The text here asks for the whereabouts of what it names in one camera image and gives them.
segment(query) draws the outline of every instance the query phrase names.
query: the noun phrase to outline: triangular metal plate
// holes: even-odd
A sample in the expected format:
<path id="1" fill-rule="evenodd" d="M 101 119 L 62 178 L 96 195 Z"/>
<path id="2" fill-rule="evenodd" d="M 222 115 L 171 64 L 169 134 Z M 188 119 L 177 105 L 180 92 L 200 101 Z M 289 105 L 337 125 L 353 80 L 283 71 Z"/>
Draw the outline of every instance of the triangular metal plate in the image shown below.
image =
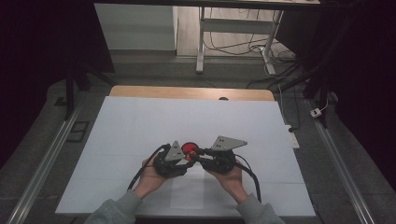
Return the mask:
<path id="1" fill-rule="evenodd" d="M 175 141 L 174 144 L 169 149 L 169 152 L 166 155 L 165 160 L 166 161 L 178 161 L 181 159 L 184 159 L 184 153 L 181 150 L 181 147 L 178 144 L 178 141 Z"/>
<path id="2" fill-rule="evenodd" d="M 213 144 L 213 146 L 212 146 L 212 150 L 214 150 L 214 151 L 228 151 L 228 150 L 232 150 L 236 147 L 245 146 L 247 144 L 248 144 L 248 142 L 246 142 L 246 141 L 219 135 L 218 139 L 216 139 L 215 144 Z"/>

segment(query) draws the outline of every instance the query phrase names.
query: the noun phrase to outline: grey sleeve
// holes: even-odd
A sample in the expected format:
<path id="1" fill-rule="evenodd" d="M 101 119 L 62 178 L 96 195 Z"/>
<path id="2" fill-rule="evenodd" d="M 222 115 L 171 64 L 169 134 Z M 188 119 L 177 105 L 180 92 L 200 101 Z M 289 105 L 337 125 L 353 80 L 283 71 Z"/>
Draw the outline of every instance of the grey sleeve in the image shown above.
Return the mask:
<path id="1" fill-rule="evenodd" d="M 271 204 L 261 204 L 253 194 L 240 203 L 236 210 L 241 214 L 247 224 L 285 224 L 278 217 Z"/>
<path id="2" fill-rule="evenodd" d="M 117 201 L 106 200 L 96 211 L 85 220 L 85 223 L 129 223 L 135 222 L 134 212 L 142 200 L 128 190 Z"/>

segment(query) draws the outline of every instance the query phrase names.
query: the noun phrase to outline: white paper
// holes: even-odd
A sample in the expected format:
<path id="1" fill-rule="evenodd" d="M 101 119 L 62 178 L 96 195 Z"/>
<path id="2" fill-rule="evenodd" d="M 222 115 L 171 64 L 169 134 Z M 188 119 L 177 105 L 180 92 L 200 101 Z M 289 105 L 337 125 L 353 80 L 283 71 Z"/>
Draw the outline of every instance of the white paper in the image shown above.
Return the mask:
<path id="1" fill-rule="evenodd" d="M 184 176 L 173 180 L 171 208 L 203 209 L 204 208 L 205 170 L 195 164 Z"/>
<path id="2" fill-rule="evenodd" d="M 233 152 L 247 159 L 259 178 L 263 202 L 277 214 L 315 215 L 277 102 L 134 97 L 105 99 L 56 213 L 91 213 L 105 200 L 117 200 L 141 161 L 163 144 L 211 147 L 219 135 L 247 141 Z M 248 192 L 255 193 L 252 179 L 247 174 L 243 179 Z M 186 200 L 187 192 L 194 198 Z M 239 217 L 233 198 L 198 167 L 166 181 L 136 214 Z"/>

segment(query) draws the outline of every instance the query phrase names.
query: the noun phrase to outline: hand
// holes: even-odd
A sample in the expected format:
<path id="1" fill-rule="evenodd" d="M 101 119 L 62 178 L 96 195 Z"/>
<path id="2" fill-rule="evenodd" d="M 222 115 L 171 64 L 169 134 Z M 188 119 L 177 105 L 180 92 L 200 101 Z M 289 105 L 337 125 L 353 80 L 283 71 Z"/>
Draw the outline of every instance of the hand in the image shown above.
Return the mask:
<path id="1" fill-rule="evenodd" d="M 152 191 L 158 189 L 166 180 L 166 178 L 158 175 L 155 171 L 155 168 L 152 166 L 152 163 L 156 157 L 157 155 L 155 155 L 148 163 L 148 167 L 145 168 L 139 178 L 139 183 L 137 184 L 136 188 L 134 188 L 134 192 L 137 194 L 137 196 L 139 196 L 140 199 L 144 199 Z M 147 160 L 142 161 L 142 166 L 146 164 L 146 161 Z"/>
<path id="2" fill-rule="evenodd" d="M 244 202 L 248 198 L 248 194 L 242 185 L 242 170 L 240 168 L 235 166 L 225 175 L 212 171 L 207 172 L 212 174 L 220 182 L 225 191 L 227 191 L 238 204 Z"/>

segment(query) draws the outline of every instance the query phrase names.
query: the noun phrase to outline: wooden edge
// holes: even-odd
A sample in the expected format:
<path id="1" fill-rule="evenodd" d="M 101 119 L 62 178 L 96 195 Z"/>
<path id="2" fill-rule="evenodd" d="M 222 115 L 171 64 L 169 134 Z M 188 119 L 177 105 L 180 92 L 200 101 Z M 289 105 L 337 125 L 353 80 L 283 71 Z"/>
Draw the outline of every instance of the wooden edge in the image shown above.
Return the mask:
<path id="1" fill-rule="evenodd" d="M 225 97 L 232 101 L 274 101 L 274 95 L 268 90 L 238 90 L 186 87 L 152 86 L 115 86 L 109 96 L 148 97 L 168 99 L 218 100 Z"/>

